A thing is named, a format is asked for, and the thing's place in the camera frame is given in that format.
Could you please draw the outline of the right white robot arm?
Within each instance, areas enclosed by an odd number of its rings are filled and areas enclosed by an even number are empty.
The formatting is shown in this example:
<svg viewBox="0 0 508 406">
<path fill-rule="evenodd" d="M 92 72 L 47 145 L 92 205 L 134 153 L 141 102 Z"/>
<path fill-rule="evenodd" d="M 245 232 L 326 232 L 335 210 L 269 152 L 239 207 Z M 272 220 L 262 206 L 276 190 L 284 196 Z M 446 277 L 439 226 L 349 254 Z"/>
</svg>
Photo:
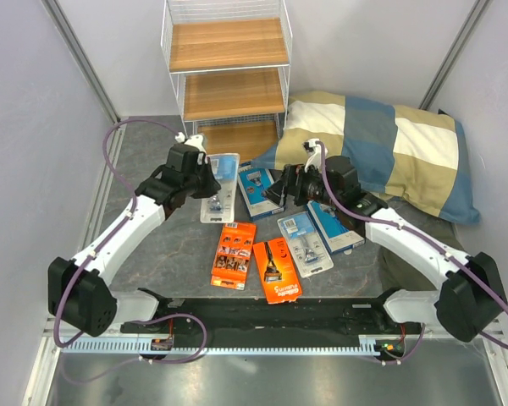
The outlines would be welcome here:
<svg viewBox="0 0 508 406">
<path fill-rule="evenodd" d="M 469 342 L 508 309 L 494 259 L 469 255 L 412 226 L 394 209 L 362 189 L 349 159 L 333 156 L 322 167 L 288 165 L 264 196 L 282 206 L 310 201 L 337 209 L 351 231 L 391 251 L 423 274 L 432 290 L 400 289 L 386 294 L 371 311 L 373 327 L 392 332 L 401 323 L 440 325 L 452 337 Z"/>
</svg>

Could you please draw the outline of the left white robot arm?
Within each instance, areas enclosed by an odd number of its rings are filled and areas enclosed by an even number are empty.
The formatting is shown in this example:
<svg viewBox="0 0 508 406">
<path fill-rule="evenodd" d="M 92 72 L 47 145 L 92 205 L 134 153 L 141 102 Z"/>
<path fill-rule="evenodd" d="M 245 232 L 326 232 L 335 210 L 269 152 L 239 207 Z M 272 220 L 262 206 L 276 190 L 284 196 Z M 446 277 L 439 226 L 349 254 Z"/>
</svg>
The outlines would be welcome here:
<svg viewBox="0 0 508 406">
<path fill-rule="evenodd" d="M 149 332 L 168 325 L 168 311 L 142 290 L 112 292 L 112 280 L 141 241 L 188 198 L 209 198 L 216 181 L 200 134 L 173 145 L 167 161 L 135 190 L 124 211 L 72 259 L 56 258 L 48 268 L 48 309 L 55 321 L 98 337 L 112 324 L 140 322 Z"/>
</svg>

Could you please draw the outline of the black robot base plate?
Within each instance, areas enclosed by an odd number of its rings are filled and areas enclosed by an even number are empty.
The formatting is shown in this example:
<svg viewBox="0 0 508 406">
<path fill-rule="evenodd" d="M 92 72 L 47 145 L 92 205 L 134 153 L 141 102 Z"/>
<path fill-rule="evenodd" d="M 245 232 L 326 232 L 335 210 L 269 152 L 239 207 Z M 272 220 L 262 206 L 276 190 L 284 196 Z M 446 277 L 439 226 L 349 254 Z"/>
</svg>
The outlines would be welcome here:
<svg viewBox="0 0 508 406">
<path fill-rule="evenodd" d="M 199 318 L 208 343 L 351 344 L 360 335 L 415 335 L 421 325 L 392 321 L 377 298 L 299 298 L 268 304 L 254 298 L 158 299 L 155 318 L 176 313 Z"/>
</svg>

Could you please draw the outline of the clear blister razor pack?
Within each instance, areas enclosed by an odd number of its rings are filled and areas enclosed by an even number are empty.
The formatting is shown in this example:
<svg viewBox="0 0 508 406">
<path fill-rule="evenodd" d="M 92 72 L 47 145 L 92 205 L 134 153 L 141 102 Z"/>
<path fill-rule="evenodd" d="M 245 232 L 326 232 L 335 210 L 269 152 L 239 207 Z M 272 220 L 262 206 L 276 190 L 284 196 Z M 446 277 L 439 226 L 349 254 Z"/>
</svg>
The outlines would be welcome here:
<svg viewBox="0 0 508 406">
<path fill-rule="evenodd" d="M 277 221 L 302 278 L 308 278 L 334 267 L 323 240 L 306 211 Z"/>
<path fill-rule="evenodd" d="M 220 185 L 217 194 L 202 199 L 201 223 L 230 223 L 235 220 L 235 195 L 237 190 L 240 155 L 237 153 L 208 156 L 213 176 Z"/>
</svg>

